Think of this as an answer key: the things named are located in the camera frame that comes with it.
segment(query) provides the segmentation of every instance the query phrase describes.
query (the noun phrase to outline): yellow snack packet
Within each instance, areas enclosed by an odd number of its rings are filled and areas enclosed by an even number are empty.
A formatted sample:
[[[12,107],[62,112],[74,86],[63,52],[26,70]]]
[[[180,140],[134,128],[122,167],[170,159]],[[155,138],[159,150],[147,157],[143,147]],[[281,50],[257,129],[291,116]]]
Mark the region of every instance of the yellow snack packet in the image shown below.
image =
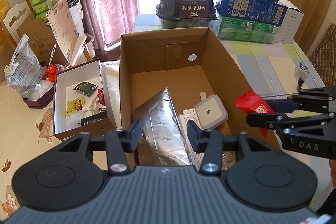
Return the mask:
[[[69,115],[72,113],[77,112],[78,110],[81,110],[85,106],[85,101],[83,97],[79,97],[73,101],[69,101],[67,103],[67,111],[65,112],[65,115]]]

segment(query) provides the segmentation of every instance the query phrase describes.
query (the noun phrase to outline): white plastic bag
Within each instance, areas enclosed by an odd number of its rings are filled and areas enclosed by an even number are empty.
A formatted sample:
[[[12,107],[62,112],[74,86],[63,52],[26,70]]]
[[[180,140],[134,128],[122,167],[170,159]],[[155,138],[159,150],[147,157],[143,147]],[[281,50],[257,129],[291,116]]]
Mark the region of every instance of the white plastic bag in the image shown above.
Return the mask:
[[[83,110],[78,110],[67,115],[67,130],[72,130],[81,126],[81,119],[85,118]]]
[[[42,79],[42,67],[30,48],[28,39],[28,35],[24,34],[5,74],[7,85],[14,88],[23,98],[31,97],[36,84]]]
[[[39,84],[36,84],[35,91],[31,97],[28,98],[29,101],[37,101],[44,94],[47,93],[54,86],[54,82],[48,80],[42,80]]]

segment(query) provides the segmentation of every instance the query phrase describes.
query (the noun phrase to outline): stack of boxes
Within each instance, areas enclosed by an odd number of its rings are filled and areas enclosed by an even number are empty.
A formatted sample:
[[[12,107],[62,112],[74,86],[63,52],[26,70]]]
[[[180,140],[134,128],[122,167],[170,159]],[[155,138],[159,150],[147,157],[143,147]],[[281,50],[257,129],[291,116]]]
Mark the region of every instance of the stack of boxes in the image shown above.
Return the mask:
[[[56,4],[58,0],[30,0],[36,19],[42,18],[43,21],[50,25],[47,18],[48,11]]]
[[[287,43],[303,13],[287,0],[214,0],[217,21],[210,27],[219,39]]]

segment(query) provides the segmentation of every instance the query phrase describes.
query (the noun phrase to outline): wooden chair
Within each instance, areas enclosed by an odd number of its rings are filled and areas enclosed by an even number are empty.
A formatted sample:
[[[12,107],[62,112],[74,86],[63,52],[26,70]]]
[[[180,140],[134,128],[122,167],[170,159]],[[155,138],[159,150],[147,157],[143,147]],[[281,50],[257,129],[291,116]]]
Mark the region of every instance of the wooden chair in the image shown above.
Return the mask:
[[[17,44],[20,42],[20,37],[16,30],[31,12],[33,12],[33,7],[29,0],[26,0],[24,3],[16,4],[9,9],[5,19],[0,22],[0,30],[7,37],[13,49],[16,49]]]
[[[73,54],[71,60],[69,60],[69,64],[73,66],[77,66],[79,64],[79,59],[82,54],[84,54],[86,61],[92,61],[92,57],[89,54],[89,49],[85,43],[86,35],[77,38],[75,48],[73,49]]]
[[[330,23],[308,59],[326,87],[336,85],[336,24]]]

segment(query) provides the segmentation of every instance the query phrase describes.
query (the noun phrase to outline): blue milk box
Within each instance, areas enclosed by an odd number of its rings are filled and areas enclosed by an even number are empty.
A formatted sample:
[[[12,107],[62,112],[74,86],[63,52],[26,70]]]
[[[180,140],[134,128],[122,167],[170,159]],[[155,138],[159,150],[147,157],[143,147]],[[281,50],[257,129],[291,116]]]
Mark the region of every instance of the blue milk box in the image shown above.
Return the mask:
[[[281,26],[287,7],[269,0],[214,0],[221,16],[256,20]]]

